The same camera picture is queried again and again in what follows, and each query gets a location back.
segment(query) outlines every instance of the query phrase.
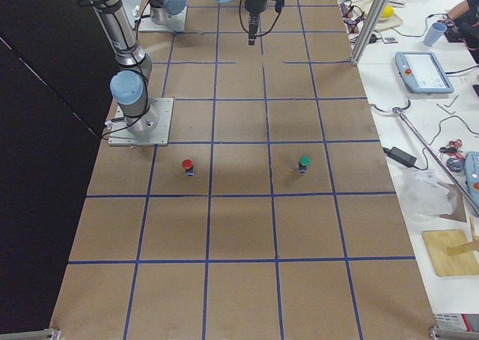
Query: green cap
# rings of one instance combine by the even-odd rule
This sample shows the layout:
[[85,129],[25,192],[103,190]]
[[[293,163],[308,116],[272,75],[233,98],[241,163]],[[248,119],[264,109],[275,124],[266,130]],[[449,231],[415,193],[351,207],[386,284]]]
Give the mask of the green cap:
[[309,166],[310,163],[311,163],[311,160],[306,155],[302,156],[299,159],[299,164],[301,164],[302,166]]

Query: metal base plate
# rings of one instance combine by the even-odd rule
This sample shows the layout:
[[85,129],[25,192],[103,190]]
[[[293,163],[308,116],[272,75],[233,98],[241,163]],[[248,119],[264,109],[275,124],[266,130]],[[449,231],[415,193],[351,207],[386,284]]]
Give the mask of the metal base plate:
[[[153,23],[150,18],[144,18],[141,20],[139,31],[155,31],[159,33],[183,32],[185,31],[187,10],[188,10],[188,6],[186,6],[185,9],[183,9],[181,13],[177,14],[176,16],[167,16],[166,25],[156,24],[156,23]],[[144,13],[145,14],[150,13],[149,5],[147,6]]]
[[[133,146],[133,145],[168,145],[170,135],[171,116],[173,115],[173,98],[153,98],[151,106],[155,109],[158,118],[158,125],[147,137],[138,138],[128,129],[120,130],[109,136],[108,143],[111,146]],[[115,114],[116,118],[123,117],[123,112],[118,107]],[[113,125],[112,131],[125,127],[123,121]]]

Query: small vial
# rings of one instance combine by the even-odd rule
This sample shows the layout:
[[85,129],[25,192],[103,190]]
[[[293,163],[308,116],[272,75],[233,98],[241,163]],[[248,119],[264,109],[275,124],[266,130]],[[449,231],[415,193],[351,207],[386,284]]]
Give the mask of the small vial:
[[301,158],[299,158],[299,162],[298,162],[299,173],[300,174],[306,173],[310,163],[311,163],[311,160],[307,156],[302,156]]
[[185,159],[182,163],[181,166],[183,169],[185,169],[185,175],[187,177],[192,177],[195,175],[195,167],[193,166],[193,161],[190,159]]

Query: bottle with green cap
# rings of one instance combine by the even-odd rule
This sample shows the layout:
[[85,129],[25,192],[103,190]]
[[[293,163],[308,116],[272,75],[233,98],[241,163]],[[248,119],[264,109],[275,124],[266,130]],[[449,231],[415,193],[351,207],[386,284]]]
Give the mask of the bottle with green cap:
[[306,173],[310,163],[311,163],[311,160],[306,155],[303,155],[301,158],[299,158],[299,162],[298,162],[299,173],[301,173],[301,174]]

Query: wooden block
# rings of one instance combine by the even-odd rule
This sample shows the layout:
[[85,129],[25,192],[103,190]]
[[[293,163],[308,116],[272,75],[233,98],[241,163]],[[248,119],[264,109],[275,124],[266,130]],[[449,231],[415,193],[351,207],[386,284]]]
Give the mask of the wooden block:
[[448,255],[448,248],[468,242],[464,231],[425,231],[422,238],[437,276],[479,275],[479,264],[473,252]]

